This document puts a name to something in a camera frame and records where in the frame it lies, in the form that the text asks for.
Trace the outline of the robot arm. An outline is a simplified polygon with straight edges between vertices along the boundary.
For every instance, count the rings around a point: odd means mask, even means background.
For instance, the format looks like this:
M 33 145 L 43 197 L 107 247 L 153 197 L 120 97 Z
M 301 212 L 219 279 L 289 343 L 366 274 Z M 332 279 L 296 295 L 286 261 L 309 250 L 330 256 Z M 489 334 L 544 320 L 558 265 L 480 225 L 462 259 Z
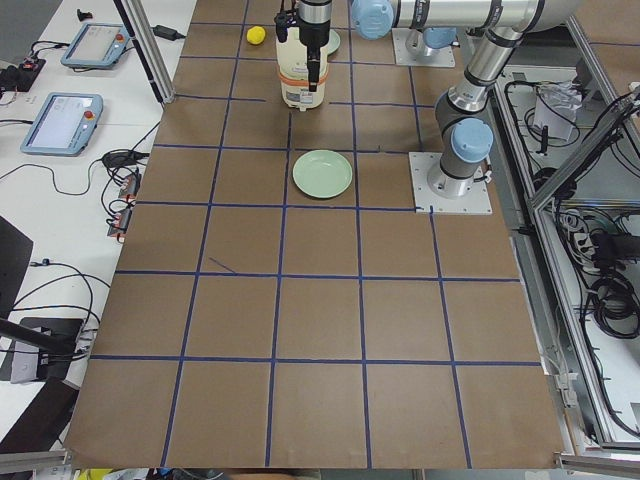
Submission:
M 484 30 L 460 82 L 443 93 L 436 119 L 444 151 L 427 183 L 442 198 L 468 193 L 474 174 L 492 148 L 493 133 L 477 116 L 504 66 L 530 32 L 553 28 L 579 6 L 577 1 L 355 1 L 351 18 L 364 39 L 377 40 L 394 28 L 424 33 L 433 28 Z

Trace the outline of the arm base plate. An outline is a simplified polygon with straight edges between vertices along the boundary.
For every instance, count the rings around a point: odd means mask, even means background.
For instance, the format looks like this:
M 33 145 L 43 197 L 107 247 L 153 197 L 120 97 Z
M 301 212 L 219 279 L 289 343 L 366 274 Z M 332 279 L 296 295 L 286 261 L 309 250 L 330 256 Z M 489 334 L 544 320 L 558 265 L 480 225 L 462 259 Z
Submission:
M 395 28 L 392 39 L 395 62 L 401 66 L 453 68 L 452 44 L 457 32 L 453 27 L 415 29 Z
M 491 215 L 487 182 L 480 166 L 467 179 L 447 176 L 439 152 L 410 152 L 409 163 L 417 213 Z

